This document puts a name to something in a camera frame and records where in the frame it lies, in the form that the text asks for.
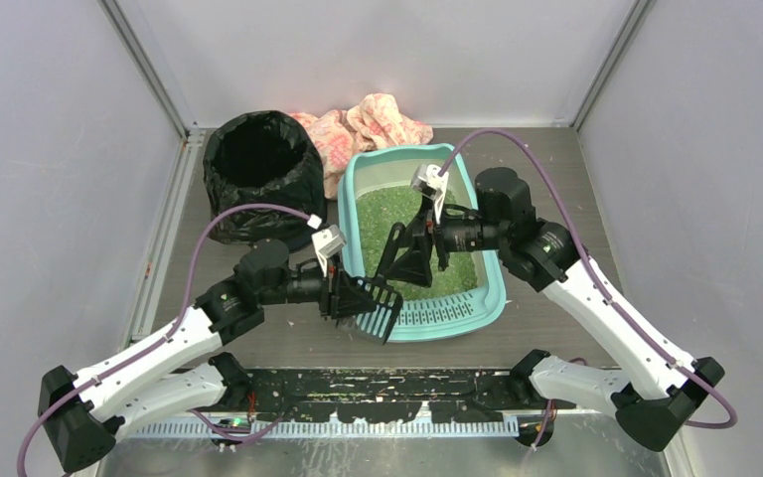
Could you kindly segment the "teal litter box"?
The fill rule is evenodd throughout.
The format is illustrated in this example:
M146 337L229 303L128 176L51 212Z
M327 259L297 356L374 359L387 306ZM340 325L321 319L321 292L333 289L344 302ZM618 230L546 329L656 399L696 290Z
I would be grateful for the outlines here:
M442 165L454 146L448 143L403 145L355 155L338 186L339 227L347 244L342 250L345 269L352 275L371 276L380 254L371 244L383 247L396 222L410 220L414 211L396 218L371 221L360 214L361 197L382 192L402 193L421 164ZM391 330L391 343L448 339L475 332L493 323L503 312L507 293L502 268L494 251L452 253L450 265L432 272L430 288L404 282L392 286L404 302Z

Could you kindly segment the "bin with black bag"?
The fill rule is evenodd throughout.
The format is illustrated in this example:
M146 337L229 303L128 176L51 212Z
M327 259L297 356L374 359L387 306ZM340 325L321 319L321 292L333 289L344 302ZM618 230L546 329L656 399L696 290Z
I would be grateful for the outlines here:
M247 112L216 129L207 142L203 168L214 217L257 203L327 219L321 157L304 127L284 112ZM288 213L252 210L221 220L210 239L223 244L280 239L296 251L311 243L311 229Z

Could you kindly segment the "black litter scoop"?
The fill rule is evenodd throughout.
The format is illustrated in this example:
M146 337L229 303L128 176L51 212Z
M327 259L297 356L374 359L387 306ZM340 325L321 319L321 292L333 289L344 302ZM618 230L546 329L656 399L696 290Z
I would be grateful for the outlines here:
M383 278L363 277L359 279L359 284L370 298L371 308L354 317L353 332L362 338L384 345L397 323L403 297Z

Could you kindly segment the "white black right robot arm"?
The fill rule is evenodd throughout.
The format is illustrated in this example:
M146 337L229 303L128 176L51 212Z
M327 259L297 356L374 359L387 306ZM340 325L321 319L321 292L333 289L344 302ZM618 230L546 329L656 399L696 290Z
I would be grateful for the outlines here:
M452 253L492 251L508 273L569 313L617 363L607 371L531 351L511 371L519 400L596 410L652 451L664 450L692 424L723 378L721 365L693 357L656 331L604 278L566 224L536 214L530 187L515 171L482 171L473 209L446 203L448 178L436 165L418 167L411 185L421 204L408 224L391 228L381 276L428 287Z

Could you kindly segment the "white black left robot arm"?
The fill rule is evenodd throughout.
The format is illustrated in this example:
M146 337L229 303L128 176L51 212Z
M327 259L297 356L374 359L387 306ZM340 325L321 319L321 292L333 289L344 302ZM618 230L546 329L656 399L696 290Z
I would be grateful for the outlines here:
M342 242L331 231L312 241L315 257L291 267L283 241L260 240L229 277L185 299L180 315L146 339L76 372L47 371L37 424L62 470L93 465L131 432L175 413L246 402L246 370L221 348L262 324L267 305L314 303L323 318L337 321L399 306L383 282L346 270Z

